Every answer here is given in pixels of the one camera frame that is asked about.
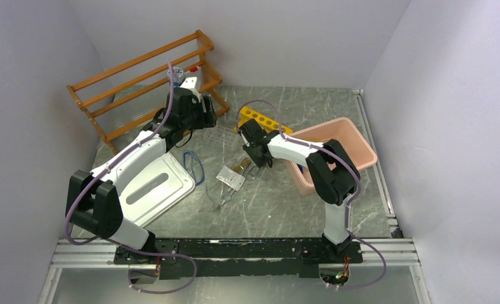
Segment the gray marble surface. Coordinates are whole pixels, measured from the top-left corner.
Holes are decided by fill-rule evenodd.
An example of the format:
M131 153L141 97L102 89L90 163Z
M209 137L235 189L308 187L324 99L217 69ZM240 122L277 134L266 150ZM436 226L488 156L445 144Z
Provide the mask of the gray marble surface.
M221 96L230 104L231 111L219 117L218 125L233 128L236 111L246 101L266 99L278 105L283 123L293 130L302 130L337 118L350 118L359 130L362 120L351 90L299 87L243 87L221 86ZM150 94L155 102L165 100ZM271 118L274 110L264 103L249 107ZM135 138L138 130L129 132L116 142L118 148ZM183 148L171 153L182 163L185 149L194 151L203 163L205 183L167 213L152 222L147 229L158 237L245 238L245 237L312 237L324 229L324 202L317 194L301 197L283 163L276 161L248 179L230 202L218 211L207 209L211 197L220 200L215 176L223 165L236 165L244 157L242 143L232 148L232 137L226 142L216 141L210 131L198 130ZM112 157L101 142L94 166ZM352 230L363 238L389 238L386 211L375 175L375 166L361 172L362 192L353 202ZM75 237L88 237L87 232L75 229Z

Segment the metal frame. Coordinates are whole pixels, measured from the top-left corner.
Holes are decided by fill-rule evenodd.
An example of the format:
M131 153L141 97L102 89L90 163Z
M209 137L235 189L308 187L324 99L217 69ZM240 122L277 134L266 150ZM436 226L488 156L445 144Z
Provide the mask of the metal frame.
M409 267L420 304L430 304L421 264L412 239L364 239L382 252L389 267ZM156 265L115 265L113 257L117 247L104 240L93 241L84 246L74 246L67 240L59 240L50 269L44 283L39 304L50 304L54 297L63 269L129 269L154 270ZM369 246L361 245L363 263L351 267L382 267L378 255ZM321 264L322 269L340 268L343 264Z
M364 108L364 103L362 101L362 96L360 96L359 94L355 94L354 98L356 99L356 107L358 108L358 114L360 115L360 119L362 120L363 134L369 141L369 144L371 145L373 151L375 151L376 153L375 142L373 140L371 128L369 127L369 121L367 119L366 110ZM386 185L386 180L384 179L384 173L382 172L382 167L380 166L380 160L377 160L376 164L374 164L373 166L375 167L376 182L378 184L378 189L380 190L380 195L382 198L382 203L384 205L384 210L386 210L387 214L395 215L394 207L392 206L392 200L390 199L390 193L388 192L388 186Z

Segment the metal tool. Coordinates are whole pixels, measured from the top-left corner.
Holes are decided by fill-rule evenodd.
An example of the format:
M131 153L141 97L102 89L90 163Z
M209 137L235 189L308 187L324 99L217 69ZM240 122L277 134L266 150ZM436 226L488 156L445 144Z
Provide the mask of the metal tool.
M247 169L249 168L249 164L250 164L250 159L244 158L240 164L238 164L237 166L234 166L233 168L231 168L231 170L244 176ZM233 197L233 193L235 192L235 189L230 188L226 194L224 192L224 187L225 187L225 183L222 182L222 189L220 191L221 201L220 201L220 205L218 205L218 209L222 208L223 205L225 205L227 202L231 201L231 198Z

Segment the white wall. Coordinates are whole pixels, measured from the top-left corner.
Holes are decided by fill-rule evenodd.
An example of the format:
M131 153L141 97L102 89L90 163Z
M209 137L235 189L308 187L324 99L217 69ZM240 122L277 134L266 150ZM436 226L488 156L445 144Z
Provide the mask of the white wall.
M0 0L0 303L37 303L98 137L65 85L103 70L64 0Z
M500 1L413 0L364 102L434 303L500 303Z
M201 29L226 84L348 88L365 85L409 2L71 0L106 67Z

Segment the blue wire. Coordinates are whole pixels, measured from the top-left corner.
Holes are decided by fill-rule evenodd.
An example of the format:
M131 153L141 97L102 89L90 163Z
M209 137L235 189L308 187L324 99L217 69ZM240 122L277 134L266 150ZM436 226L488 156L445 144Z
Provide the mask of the blue wire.
M188 171L188 168L186 168L186 157L187 156L190 156L190 160L191 160L191 163L190 163L191 172L189 172L189 173L192 176L192 179L194 179L194 181L196 182L196 186L197 186L205 180L205 169L203 169L203 164L201 163L201 161L200 161L199 157L196 155L196 153L194 153L193 151L190 151L190 150L184 150L184 152L183 152L183 167L186 171ZM196 160L200 164L201 172L203 173L200 180L196 180L196 174L194 172L194 160Z

